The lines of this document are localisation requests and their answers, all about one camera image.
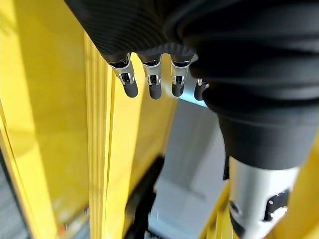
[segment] yellow wall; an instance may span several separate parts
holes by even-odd
[[[84,31],[55,0],[2,1],[0,30],[1,149],[32,233],[54,238],[89,200]]]

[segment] yellow pillar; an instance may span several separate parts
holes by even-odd
[[[163,93],[153,100],[133,54],[139,94],[132,99],[88,36],[85,49],[91,238],[121,239],[131,223],[125,215],[128,197],[156,156],[164,153],[170,132],[176,106],[170,62],[163,57]]]
[[[84,31],[63,1],[0,5],[0,146],[35,239],[88,205]]]

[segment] yellow surface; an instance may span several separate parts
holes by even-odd
[[[267,235],[267,239],[318,239],[319,238],[319,133],[301,168],[290,196],[286,216]],[[205,225],[200,239],[232,239],[236,234],[230,227],[227,208],[229,185],[221,193]]]
[[[88,204],[84,31],[63,1],[0,5],[1,149],[35,239]]]
[[[125,215],[127,199],[155,157],[164,153],[176,106],[170,61],[163,57],[162,97],[155,101],[142,64],[132,54],[139,88],[132,99],[88,36],[85,52],[91,238],[121,239],[132,221]]]

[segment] black bracket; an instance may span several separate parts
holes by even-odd
[[[124,239],[143,239],[149,228],[149,213],[156,198],[154,184],[164,165],[164,157],[159,156],[140,180],[125,207],[125,214],[133,217],[133,223]]]
[[[223,180],[229,179],[229,156],[226,155],[225,157],[225,166],[224,166],[224,174],[223,174]]]

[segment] yellow metal frame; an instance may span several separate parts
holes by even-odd
[[[0,5],[0,146],[35,239],[89,203],[84,31],[63,1]]]
[[[125,215],[130,193],[156,156],[163,154],[176,99],[170,96],[169,58],[163,57],[163,94],[150,98],[144,71],[131,56],[139,88],[128,98],[119,79],[85,37],[89,138],[91,238],[120,239],[132,219]]]
[[[230,222],[228,197],[229,184],[227,183],[202,230],[200,239],[238,239]]]

